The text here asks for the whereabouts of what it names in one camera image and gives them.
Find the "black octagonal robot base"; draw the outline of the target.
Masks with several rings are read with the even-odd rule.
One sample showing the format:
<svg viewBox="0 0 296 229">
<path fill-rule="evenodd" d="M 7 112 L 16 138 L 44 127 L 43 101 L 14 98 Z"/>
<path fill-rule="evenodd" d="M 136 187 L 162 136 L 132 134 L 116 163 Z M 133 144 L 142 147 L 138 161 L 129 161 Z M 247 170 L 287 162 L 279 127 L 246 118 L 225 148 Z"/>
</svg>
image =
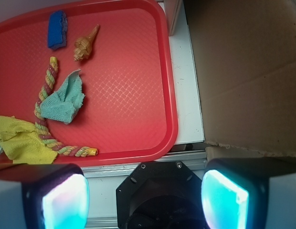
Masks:
<svg viewBox="0 0 296 229">
<path fill-rule="evenodd" d="M 201 182 L 182 162 L 146 162 L 116 189 L 120 229 L 207 229 Z"/>
</svg>

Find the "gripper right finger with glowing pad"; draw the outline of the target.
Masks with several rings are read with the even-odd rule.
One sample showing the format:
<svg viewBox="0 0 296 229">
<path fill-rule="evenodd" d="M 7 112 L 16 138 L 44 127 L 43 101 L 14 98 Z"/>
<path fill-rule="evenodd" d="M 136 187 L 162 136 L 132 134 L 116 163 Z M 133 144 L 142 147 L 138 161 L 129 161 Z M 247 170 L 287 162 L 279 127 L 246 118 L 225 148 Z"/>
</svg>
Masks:
<svg viewBox="0 0 296 229">
<path fill-rule="evenodd" d="M 296 158 L 215 158 L 202 178 L 211 229 L 296 229 Z"/>
</svg>

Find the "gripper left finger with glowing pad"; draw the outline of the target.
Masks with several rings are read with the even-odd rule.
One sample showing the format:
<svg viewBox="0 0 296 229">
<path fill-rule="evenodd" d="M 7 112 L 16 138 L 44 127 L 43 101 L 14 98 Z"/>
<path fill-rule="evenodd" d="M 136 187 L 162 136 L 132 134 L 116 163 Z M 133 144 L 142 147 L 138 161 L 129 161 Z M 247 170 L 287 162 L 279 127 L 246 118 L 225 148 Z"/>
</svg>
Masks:
<svg viewBox="0 0 296 229">
<path fill-rule="evenodd" d="M 83 229 L 89 185 L 76 164 L 0 164 L 0 229 Z"/>
</svg>

